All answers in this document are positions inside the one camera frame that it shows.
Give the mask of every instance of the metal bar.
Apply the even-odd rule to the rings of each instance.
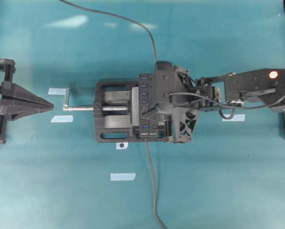
[[[70,88],[66,88],[64,96],[63,111],[93,111],[91,106],[69,106]],[[127,111],[127,106],[124,105],[108,105],[102,107],[103,111]]]

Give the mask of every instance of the tape marker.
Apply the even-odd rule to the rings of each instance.
[[[48,94],[65,95],[65,88],[49,88]]]
[[[51,119],[52,123],[72,123],[74,117],[72,115],[56,115]]]
[[[232,119],[222,119],[223,122],[244,122],[245,121],[245,115],[243,114],[235,114]]]
[[[131,181],[136,177],[136,173],[111,173],[110,181]]]

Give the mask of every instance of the threaded rod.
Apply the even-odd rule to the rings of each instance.
[[[93,111],[93,106],[65,106],[63,107],[64,111]],[[102,111],[127,111],[127,106],[103,106]]]

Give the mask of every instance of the teal table surface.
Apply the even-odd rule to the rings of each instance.
[[[193,78],[285,68],[282,0],[73,0],[145,23],[158,59]],[[101,79],[154,71],[148,35],[126,21],[57,0],[0,0],[0,58],[14,83],[50,101],[51,112],[8,122],[0,146],[0,229],[156,229],[145,146],[98,144],[91,104]],[[191,143],[150,143],[158,214],[169,229],[285,229],[285,135],[281,114],[238,111],[245,122],[201,113]],[[73,115],[72,123],[51,123]],[[112,182],[111,173],[136,173]]]

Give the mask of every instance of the painter's tape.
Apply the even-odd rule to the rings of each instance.
[[[111,173],[110,181],[129,181],[134,180],[136,173]]]
[[[243,114],[235,114],[232,119],[222,119],[224,122],[244,122],[245,115]]]
[[[51,119],[52,123],[72,123],[74,117],[72,115],[56,115]]]
[[[49,88],[48,94],[65,95],[65,88]]]

